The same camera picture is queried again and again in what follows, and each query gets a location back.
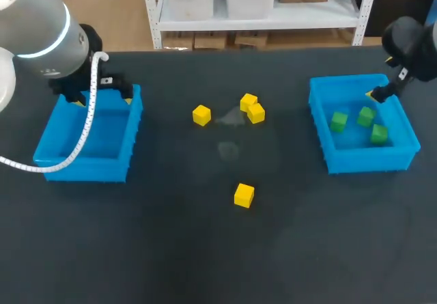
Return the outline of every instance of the floor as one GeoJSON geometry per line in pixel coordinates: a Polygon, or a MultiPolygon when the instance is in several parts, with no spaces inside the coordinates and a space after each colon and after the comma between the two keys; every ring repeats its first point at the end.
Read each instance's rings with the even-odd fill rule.
{"type": "MultiPolygon", "coordinates": [[[[96,28],[106,51],[152,51],[144,0],[64,0],[80,23],[96,28]]],[[[348,30],[296,30],[270,34],[268,49],[349,46],[348,30]]],[[[379,45],[380,38],[366,38],[364,45],[379,45]]]]}

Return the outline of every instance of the blue plastic bin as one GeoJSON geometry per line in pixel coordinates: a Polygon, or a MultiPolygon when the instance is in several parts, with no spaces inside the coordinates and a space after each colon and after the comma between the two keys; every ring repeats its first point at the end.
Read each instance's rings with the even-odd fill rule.
{"type": "MultiPolygon", "coordinates": [[[[89,98],[89,92],[83,93],[89,98]]],[[[44,174],[48,181],[125,182],[135,144],[143,103],[141,88],[134,85],[128,105],[117,90],[97,93],[94,121],[81,153],[65,169],[44,174]]],[[[56,165],[67,158],[81,136],[87,108],[60,96],[33,155],[39,167],[56,165]]]]}
{"type": "Polygon", "coordinates": [[[383,74],[319,77],[311,79],[309,106],[330,174],[406,170],[421,146],[396,96],[378,104],[365,94],[387,85],[383,74]],[[386,145],[370,142],[371,128],[356,123],[364,107],[375,109],[376,124],[389,129],[386,145]],[[330,130],[333,113],[348,114],[342,133],[330,130]]]}

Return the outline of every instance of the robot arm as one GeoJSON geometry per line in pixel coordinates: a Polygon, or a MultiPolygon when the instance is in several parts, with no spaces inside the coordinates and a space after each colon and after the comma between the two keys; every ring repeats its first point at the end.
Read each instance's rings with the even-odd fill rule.
{"type": "Polygon", "coordinates": [[[59,171],[69,166],[85,145],[98,89],[118,89],[130,103],[132,85],[122,75],[103,77],[98,62],[107,61],[109,56],[101,50],[102,40],[96,31],[89,25],[79,25],[62,0],[0,0],[0,110],[15,88],[13,57],[47,78],[53,91],[63,94],[68,102],[85,106],[81,92],[90,91],[85,125],[66,160],[51,167],[33,167],[0,156],[0,163],[36,173],[59,171]]]}
{"type": "Polygon", "coordinates": [[[9,103],[15,90],[13,54],[0,48],[0,111],[9,103]]]}
{"type": "Polygon", "coordinates": [[[384,102],[392,95],[401,96],[413,79],[428,82],[437,77],[437,26],[422,26],[410,17],[401,17],[386,28],[382,45],[390,55],[386,63],[397,74],[386,87],[377,87],[367,95],[384,102]]]}

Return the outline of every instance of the white cable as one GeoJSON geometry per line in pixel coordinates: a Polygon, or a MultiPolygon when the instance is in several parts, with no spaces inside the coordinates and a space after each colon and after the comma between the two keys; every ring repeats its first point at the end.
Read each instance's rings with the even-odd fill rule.
{"type": "Polygon", "coordinates": [[[63,162],[50,167],[36,167],[36,166],[25,165],[25,164],[11,161],[10,159],[7,159],[6,157],[2,157],[2,156],[0,156],[0,163],[9,165],[10,167],[16,169],[21,169],[23,171],[34,172],[34,173],[56,172],[59,171],[60,169],[63,169],[64,167],[69,166],[69,164],[73,163],[77,155],[79,155],[79,153],[81,152],[83,146],[85,145],[85,142],[87,141],[88,134],[89,131],[91,130],[91,125],[94,119],[94,109],[96,108],[96,99],[97,99],[97,78],[98,78],[99,59],[101,59],[102,61],[107,61],[109,59],[109,56],[104,52],[94,53],[93,60],[91,63],[91,86],[89,88],[87,119],[85,120],[85,125],[83,126],[81,137],[79,138],[76,147],[74,147],[69,157],[67,157],[67,159],[64,160],[63,162]]]}

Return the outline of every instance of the metal shelf frame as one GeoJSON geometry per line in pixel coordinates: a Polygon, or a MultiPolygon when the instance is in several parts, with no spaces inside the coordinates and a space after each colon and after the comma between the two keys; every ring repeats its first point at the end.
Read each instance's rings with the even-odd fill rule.
{"type": "Polygon", "coordinates": [[[353,46],[363,43],[373,0],[363,0],[361,9],[355,0],[328,0],[322,3],[275,2],[272,14],[260,20],[230,20],[225,0],[214,0],[210,20],[176,21],[171,19],[165,0],[145,0],[155,49],[161,49],[162,31],[224,31],[257,29],[355,28],[353,46]]]}

